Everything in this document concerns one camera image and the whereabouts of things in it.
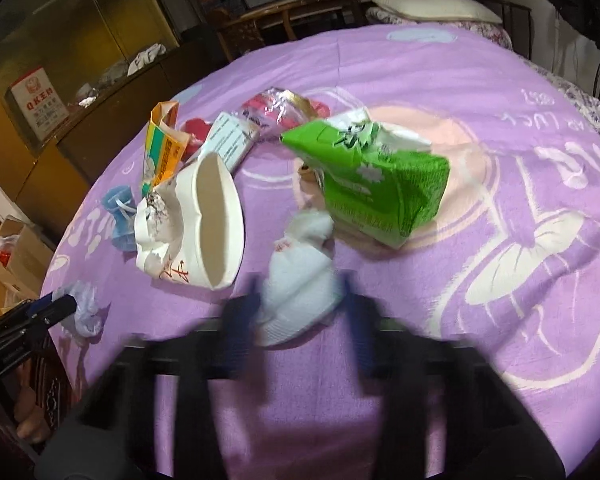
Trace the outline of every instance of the bed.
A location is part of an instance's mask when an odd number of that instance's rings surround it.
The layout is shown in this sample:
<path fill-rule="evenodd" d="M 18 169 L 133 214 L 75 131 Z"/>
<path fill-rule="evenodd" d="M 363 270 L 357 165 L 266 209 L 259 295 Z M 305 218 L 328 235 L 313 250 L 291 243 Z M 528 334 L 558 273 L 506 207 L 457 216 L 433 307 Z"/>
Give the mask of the bed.
<path fill-rule="evenodd" d="M 449 158 L 433 222 L 398 253 L 342 235 L 334 263 L 352 270 L 358 289 L 389 315 L 428 336 L 467 338 L 490 356 L 573 471 L 600 438 L 598 104 L 471 31 L 372 25 L 247 54 L 177 95 L 178 120 L 213 120 L 270 86 L 332 114 L 367 106 L 373 118 L 417 131 Z M 125 337 L 182 334 L 219 301 L 245 293 L 251 273 L 267 272 L 290 216 L 320 206 L 319 190 L 298 175 L 302 162 L 278 143 L 258 144 L 235 173 L 246 230 L 235 283 L 209 292 L 152 280 L 112 247 L 112 220 L 100 205 L 113 186 L 138 192 L 143 140 L 144 130 L 93 186 L 43 287 L 93 283 L 104 310 L 102 334 L 82 348 L 60 327 L 51 331 L 78 394 Z M 231 478 L 369 478 L 379 401 L 362 394 L 352 370 L 337 317 L 308 340 L 253 352 L 241 380 L 216 381 L 212 402 Z M 164 378 L 157 461 L 166 474 L 173 392 Z M 433 474 L 442 468 L 439 427 L 429 449 Z"/>

